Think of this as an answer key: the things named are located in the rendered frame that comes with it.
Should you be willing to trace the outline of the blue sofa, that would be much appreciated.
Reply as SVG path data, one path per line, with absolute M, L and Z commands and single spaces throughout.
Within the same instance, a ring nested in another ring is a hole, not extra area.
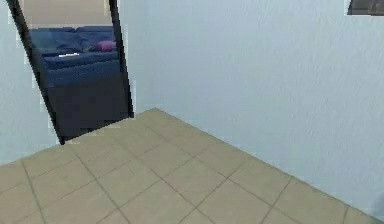
M 30 29 L 30 40 L 46 86 L 53 87 L 120 72 L 117 47 L 107 52 L 97 48 L 100 41 L 115 41 L 112 26 Z M 80 55 L 58 57 L 68 53 Z

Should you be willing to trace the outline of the purple cushion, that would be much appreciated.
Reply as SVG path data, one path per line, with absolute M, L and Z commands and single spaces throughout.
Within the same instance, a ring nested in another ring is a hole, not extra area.
M 97 44 L 97 48 L 99 51 L 103 51 L 103 52 L 113 51 L 116 49 L 116 42 L 115 41 L 100 41 Z

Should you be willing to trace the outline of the dark framed wall picture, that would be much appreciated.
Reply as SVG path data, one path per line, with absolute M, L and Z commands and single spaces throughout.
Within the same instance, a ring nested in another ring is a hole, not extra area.
M 351 0 L 347 14 L 384 16 L 384 0 Z

